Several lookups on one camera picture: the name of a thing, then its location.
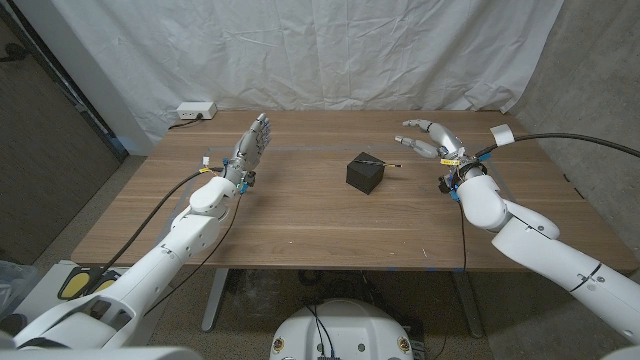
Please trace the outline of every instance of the electrical outlet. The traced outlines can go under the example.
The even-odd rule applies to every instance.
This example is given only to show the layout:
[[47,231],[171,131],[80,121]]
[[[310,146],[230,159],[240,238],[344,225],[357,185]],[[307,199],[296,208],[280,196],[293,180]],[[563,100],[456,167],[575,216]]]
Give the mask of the electrical outlet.
[[176,109],[178,112],[178,116],[182,120],[193,120],[198,116],[198,114],[202,114],[203,120],[213,119],[213,115],[216,114],[218,108],[216,108],[216,104],[213,102],[183,102]]

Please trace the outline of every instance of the black cube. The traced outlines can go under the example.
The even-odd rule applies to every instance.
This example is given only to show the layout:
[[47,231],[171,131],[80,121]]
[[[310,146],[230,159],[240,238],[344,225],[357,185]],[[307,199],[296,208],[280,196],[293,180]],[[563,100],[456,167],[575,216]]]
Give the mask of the black cube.
[[382,163],[367,153],[360,153],[354,161],[347,165],[347,184],[369,195],[371,191],[382,181],[384,166],[355,162],[355,160],[375,161]]

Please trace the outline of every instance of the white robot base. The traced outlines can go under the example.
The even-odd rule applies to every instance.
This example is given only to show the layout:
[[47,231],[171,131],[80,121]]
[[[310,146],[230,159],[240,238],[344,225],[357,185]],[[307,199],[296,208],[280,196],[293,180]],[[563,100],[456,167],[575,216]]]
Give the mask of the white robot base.
[[[331,299],[318,305],[315,311],[327,330],[325,333],[319,326],[327,359],[331,358],[327,333],[336,359],[413,359],[404,329],[372,305],[352,299]],[[306,307],[300,309],[276,331],[269,359],[322,358],[319,331],[313,313]]]

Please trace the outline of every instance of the wooden tabletop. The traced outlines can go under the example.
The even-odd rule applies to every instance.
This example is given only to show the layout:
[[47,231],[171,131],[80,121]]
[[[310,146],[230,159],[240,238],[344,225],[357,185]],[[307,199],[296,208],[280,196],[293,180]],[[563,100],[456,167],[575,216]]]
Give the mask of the wooden tabletop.
[[[127,241],[158,201],[195,172],[231,155],[258,112],[219,112],[210,121],[171,130],[73,252],[80,264],[103,264]],[[471,150],[494,143],[489,128],[512,116],[461,111],[269,112],[272,141],[256,169],[256,185],[242,197],[235,224],[207,265],[229,268],[455,270],[463,266],[458,204],[439,192],[448,169],[394,141],[428,141],[402,121],[429,119],[451,129]],[[346,184],[346,166],[365,151],[386,162],[370,195]],[[631,251],[565,180],[535,141],[496,149],[487,163],[501,195],[535,210],[560,228],[560,239],[619,271],[638,267]],[[170,218],[210,178],[178,190],[117,264],[131,265],[166,234]],[[223,223],[222,231],[228,226]],[[465,220],[467,268],[523,268],[492,245],[492,234]],[[189,264],[200,263],[201,253]]]

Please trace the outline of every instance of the table leg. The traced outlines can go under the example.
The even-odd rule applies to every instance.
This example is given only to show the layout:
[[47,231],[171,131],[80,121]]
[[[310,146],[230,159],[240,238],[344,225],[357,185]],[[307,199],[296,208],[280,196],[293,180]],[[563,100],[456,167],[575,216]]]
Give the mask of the table leg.
[[476,299],[471,289],[471,282],[469,281],[469,274],[467,272],[454,272],[453,282],[456,285],[458,297],[462,303],[462,310],[467,318],[467,325],[469,325],[469,333],[476,339],[484,336],[484,330],[482,329],[482,322],[480,321],[480,313],[478,312],[478,306],[476,305]]
[[213,324],[215,323],[220,302],[222,301],[222,294],[224,293],[224,285],[227,283],[228,273],[229,269],[216,269],[216,273],[213,276],[213,284],[211,285],[211,292],[209,293],[209,302],[202,317],[202,331],[209,332],[213,330]]

